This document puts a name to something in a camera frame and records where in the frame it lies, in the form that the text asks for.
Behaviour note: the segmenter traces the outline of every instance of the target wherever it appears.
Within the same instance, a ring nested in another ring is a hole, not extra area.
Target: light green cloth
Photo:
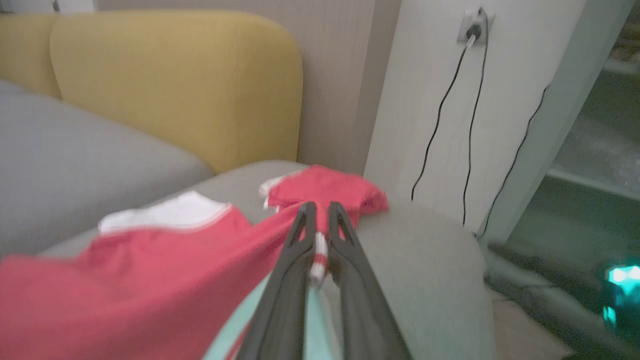
[[[229,317],[205,353],[203,360],[224,360],[236,339],[255,312],[269,276],[265,277]],[[327,335],[318,289],[312,287],[307,293],[305,313],[305,360],[335,360]]]

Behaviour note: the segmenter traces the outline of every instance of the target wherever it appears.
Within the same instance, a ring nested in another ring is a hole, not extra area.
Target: glowing green light
[[[612,277],[614,282],[623,282],[627,279],[627,273],[622,269],[614,269]]]
[[[629,272],[629,277],[634,280],[640,280],[640,268],[633,266]]]
[[[616,311],[614,309],[611,309],[609,306],[605,306],[602,309],[602,315],[606,322],[616,325]]]
[[[609,281],[619,285],[624,294],[629,295],[636,286],[640,285],[640,267],[622,266],[612,269],[609,271]]]

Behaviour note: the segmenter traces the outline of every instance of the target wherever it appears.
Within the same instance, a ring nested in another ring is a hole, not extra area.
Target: beige wall
[[[362,173],[400,0],[98,0],[100,10],[232,9],[285,26],[303,55],[299,160]]]

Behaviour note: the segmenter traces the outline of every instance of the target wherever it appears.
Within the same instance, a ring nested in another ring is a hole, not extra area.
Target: power outlet
[[[489,23],[489,28],[484,28],[484,15],[479,11],[479,9],[469,9],[465,11],[465,16],[462,18],[462,24],[460,25],[460,32],[458,33],[458,42],[467,43],[469,40],[467,38],[467,30],[473,24],[480,25],[482,29],[482,34],[479,38],[476,39],[474,45],[486,44],[486,36],[491,31],[491,26],[493,25],[493,20],[495,19],[495,12],[486,11],[486,18]]]

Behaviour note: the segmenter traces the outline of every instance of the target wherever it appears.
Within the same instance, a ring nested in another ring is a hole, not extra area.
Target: yellow sofa backrest
[[[0,15],[0,78],[60,98],[49,57],[55,15]]]
[[[216,173],[295,160],[298,48],[278,24],[225,11],[61,17],[51,61],[62,99],[182,147]]]

